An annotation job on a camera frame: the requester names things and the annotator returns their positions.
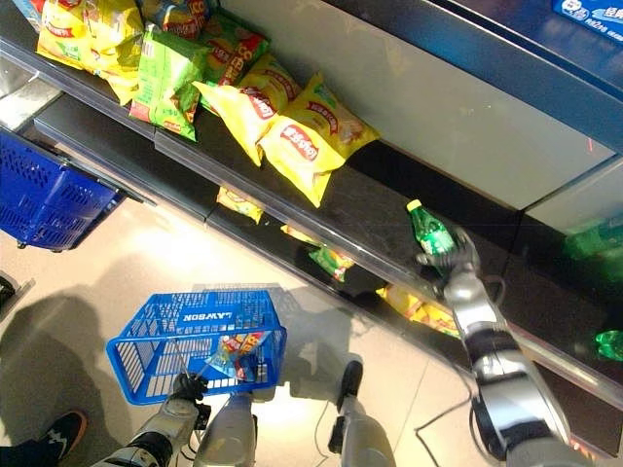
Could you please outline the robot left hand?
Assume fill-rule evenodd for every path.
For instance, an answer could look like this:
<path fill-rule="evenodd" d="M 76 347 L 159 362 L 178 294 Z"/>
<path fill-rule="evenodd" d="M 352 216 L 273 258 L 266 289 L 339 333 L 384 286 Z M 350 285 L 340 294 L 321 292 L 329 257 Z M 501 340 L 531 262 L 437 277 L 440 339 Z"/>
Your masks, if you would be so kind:
<path fill-rule="evenodd" d="M 169 397 L 195 402 L 204 397 L 208 380 L 180 373 L 174 380 Z"/>

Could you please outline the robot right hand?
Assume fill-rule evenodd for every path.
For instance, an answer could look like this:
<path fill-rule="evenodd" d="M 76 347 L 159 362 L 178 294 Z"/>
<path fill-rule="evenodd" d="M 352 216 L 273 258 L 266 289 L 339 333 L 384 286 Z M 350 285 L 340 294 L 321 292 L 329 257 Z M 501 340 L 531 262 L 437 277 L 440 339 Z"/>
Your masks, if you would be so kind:
<path fill-rule="evenodd" d="M 419 253 L 416 255 L 418 264 L 436 268 L 440 270 L 441 278 L 434 282 L 432 290 L 437 298 L 443 297 L 445 287 L 451 279 L 460 272 L 478 273 L 481 267 L 481 260 L 476 245 L 467 231 L 456 227 L 451 231 L 451 236 L 455 241 L 455 247 L 445 253 L 428 254 Z"/>

